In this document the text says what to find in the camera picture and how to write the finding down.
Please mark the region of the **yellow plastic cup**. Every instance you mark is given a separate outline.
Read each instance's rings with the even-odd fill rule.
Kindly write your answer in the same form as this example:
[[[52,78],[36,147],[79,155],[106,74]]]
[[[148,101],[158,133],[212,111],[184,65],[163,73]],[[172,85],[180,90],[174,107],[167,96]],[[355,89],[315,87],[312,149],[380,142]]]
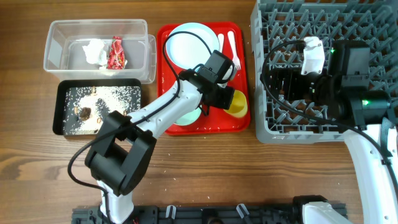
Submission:
[[[235,90],[229,109],[224,111],[235,118],[243,118],[248,112],[248,102],[245,94]]]

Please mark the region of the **rice and food scraps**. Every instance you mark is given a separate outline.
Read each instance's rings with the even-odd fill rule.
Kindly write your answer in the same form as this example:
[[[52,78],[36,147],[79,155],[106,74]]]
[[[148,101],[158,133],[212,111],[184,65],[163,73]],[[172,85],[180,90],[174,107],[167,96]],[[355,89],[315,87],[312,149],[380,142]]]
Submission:
[[[65,94],[62,134],[96,134],[103,120],[113,111],[125,116],[140,108],[139,86],[71,87]]]

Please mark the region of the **green bowl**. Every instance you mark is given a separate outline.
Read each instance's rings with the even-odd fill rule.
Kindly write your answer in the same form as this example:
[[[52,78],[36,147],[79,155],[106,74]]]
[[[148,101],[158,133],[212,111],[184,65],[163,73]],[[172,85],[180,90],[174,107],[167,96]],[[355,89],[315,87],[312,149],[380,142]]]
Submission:
[[[181,118],[176,120],[174,124],[178,126],[188,126],[190,124],[193,124],[201,115],[201,109],[197,108],[185,115],[183,115]]]

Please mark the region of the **red snack wrapper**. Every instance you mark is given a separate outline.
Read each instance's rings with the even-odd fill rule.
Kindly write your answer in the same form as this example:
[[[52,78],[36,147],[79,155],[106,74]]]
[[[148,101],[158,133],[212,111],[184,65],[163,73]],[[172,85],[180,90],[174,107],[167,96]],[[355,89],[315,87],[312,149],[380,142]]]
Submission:
[[[109,51],[107,69],[122,70],[126,66],[126,58],[124,49],[122,47],[122,38],[114,36],[111,43],[111,50]]]

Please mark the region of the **white napkin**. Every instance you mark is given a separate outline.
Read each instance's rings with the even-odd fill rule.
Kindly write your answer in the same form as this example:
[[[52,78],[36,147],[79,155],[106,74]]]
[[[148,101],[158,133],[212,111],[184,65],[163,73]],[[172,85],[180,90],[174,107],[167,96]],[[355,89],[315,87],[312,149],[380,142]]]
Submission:
[[[92,65],[98,65],[100,70],[104,70],[108,64],[108,46],[100,39],[92,39],[88,45],[84,45],[86,62]]]

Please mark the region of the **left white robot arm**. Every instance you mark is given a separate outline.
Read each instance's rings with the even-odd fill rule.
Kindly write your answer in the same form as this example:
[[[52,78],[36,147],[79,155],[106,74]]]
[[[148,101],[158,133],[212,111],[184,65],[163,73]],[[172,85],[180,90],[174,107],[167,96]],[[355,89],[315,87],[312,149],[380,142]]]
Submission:
[[[90,144],[85,165],[103,193],[100,207],[108,223],[125,222],[134,210],[132,191],[144,177],[157,139],[200,105],[227,110],[234,88],[223,87],[234,63],[215,50],[204,64],[184,70],[158,99],[135,112],[110,113]]]

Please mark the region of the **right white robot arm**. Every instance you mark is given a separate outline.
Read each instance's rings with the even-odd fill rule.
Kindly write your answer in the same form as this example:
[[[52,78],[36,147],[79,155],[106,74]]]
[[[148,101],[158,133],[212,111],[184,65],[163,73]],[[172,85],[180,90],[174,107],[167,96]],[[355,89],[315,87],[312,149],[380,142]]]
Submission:
[[[370,48],[362,40],[336,40],[326,57],[317,37],[294,41],[300,68],[262,66],[261,82],[273,100],[310,100],[327,118],[308,120],[343,130],[352,158],[365,223],[397,222],[397,116],[389,94],[369,87]]]

